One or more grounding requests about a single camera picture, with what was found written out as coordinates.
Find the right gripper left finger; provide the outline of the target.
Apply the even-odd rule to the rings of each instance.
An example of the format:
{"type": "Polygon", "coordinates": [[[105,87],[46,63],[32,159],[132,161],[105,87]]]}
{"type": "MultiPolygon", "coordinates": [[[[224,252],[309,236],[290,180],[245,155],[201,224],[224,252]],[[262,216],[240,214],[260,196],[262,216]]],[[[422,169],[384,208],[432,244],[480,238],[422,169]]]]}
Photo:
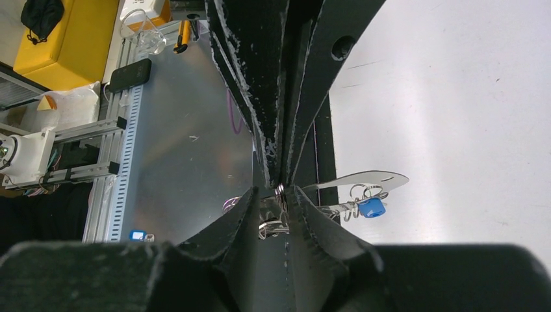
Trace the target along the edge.
{"type": "Polygon", "coordinates": [[[1,259],[1,310],[249,311],[258,226],[251,187],[178,245],[20,243],[1,259]]]}

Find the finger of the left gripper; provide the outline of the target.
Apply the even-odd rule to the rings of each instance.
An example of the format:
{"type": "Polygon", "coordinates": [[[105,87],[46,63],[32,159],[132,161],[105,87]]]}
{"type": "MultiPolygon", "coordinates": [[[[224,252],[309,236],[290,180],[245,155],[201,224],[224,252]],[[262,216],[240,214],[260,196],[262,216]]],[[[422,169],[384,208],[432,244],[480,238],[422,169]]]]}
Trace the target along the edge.
{"type": "Polygon", "coordinates": [[[280,183],[288,1],[206,1],[216,65],[255,138],[264,185],[280,183]]]}
{"type": "Polygon", "coordinates": [[[283,117],[281,182],[291,185],[306,136],[354,45],[383,1],[299,1],[306,14],[291,57],[283,117]]]}

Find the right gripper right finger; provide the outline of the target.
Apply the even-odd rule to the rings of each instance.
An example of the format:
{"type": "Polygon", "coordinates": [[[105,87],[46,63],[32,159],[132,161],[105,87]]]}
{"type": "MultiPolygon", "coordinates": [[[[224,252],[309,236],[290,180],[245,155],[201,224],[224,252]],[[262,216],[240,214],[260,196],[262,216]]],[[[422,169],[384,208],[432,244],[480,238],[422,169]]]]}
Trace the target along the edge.
{"type": "Polygon", "coordinates": [[[298,311],[549,311],[550,276],[514,244],[374,246],[286,190],[298,311]]]}

